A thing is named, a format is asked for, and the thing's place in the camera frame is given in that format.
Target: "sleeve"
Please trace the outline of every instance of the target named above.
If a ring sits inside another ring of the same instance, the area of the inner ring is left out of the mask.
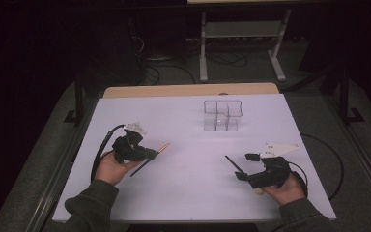
[[[118,192],[116,187],[104,181],[92,182],[79,195],[65,202],[66,210],[71,213],[71,217],[62,225],[61,231],[108,232],[111,207]]]
[[[286,232],[336,231],[331,221],[315,209],[307,198],[281,206],[279,212]]]

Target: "hand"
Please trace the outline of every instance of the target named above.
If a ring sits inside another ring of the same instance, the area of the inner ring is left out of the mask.
[[[98,166],[95,174],[95,180],[103,180],[110,185],[116,186],[120,183],[132,168],[141,163],[141,161],[130,161],[127,163],[119,163],[114,159],[115,151],[105,155]]]
[[[295,200],[306,198],[303,189],[300,186],[300,182],[293,174],[289,175],[288,180],[281,188],[264,187],[261,189],[278,202],[280,206]]]

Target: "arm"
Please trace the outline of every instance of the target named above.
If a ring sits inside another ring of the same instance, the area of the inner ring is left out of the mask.
[[[111,207],[119,192],[115,185],[139,163],[119,163],[114,159],[114,151],[106,155],[99,164],[92,184],[65,202],[71,218],[62,226],[61,231],[109,231]]]
[[[292,174],[281,188],[265,187],[262,190],[280,205],[285,231],[336,231],[332,223],[305,197],[300,183]]]

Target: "white tabletop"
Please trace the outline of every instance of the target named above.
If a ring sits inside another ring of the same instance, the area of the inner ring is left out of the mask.
[[[238,131],[204,131],[205,100],[239,100],[243,116]],[[280,218],[277,204],[256,195],[237,180],[230,157],[248,174],[264,171],[247,161],[267,142],[298,144],[285,159],[302,167],[309,180],[309,200],[326,217],[336,218],[283,95],[228,95],[101,99],[87,130],[53,219],[70,217],[64,203],[90,185],[93,160],[106,134],[121,124],[140,122],[148,132],[141,146],[170,146],[133,177],[126,175],[111,219],[144,222],[230,222]],[[124,135],[116,130],[114,139]]]

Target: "transparent compartment box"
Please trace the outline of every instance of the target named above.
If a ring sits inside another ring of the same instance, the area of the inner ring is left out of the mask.
[[[204,131],[237,131],[242,116],[241,101],[204,101]]]

